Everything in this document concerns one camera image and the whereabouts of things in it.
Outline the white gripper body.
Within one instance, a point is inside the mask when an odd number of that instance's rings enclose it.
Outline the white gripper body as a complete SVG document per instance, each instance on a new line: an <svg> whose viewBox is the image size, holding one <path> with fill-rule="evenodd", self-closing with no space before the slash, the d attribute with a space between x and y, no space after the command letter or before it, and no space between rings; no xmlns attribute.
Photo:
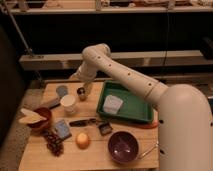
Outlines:
<svg viewBox="0 0 213 171"><path fill-rule="evenodd" d="M77 69L75 75L83 83L91 83L96 78L96 73L94 71L82 67Z"/></svg>

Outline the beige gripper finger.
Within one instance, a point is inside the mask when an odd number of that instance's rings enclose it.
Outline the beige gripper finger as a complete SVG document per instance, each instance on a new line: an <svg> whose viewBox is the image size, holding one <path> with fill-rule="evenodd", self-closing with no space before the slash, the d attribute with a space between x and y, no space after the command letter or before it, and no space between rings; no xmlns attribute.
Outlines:
<svg viewBox="0 0 213 171"><path fill-rule="evenodd" d="M69 77L69 80L76 80L76 79L78 79L76 73L71 74L70 77Z"/></svg>
<svg viewBox="0 0 213 171"><path fill-rule="evenodd" d="M85 89L85 94L88 96L91 93L93 83L84 83L83 88Z"/></svg>

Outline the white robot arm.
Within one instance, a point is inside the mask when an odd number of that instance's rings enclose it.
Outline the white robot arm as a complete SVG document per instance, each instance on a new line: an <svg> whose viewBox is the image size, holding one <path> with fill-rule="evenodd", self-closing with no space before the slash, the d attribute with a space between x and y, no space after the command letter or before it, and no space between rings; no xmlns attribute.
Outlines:
<svg viewBox="0 0 213 171"><path fill-rule="evenodd" d="M82 58L79 80L91 83L102 71L158 112L159 171L213 171L213 115L200 90L168 86L128 68L110 58L104 43L84 48Z"/></svg>

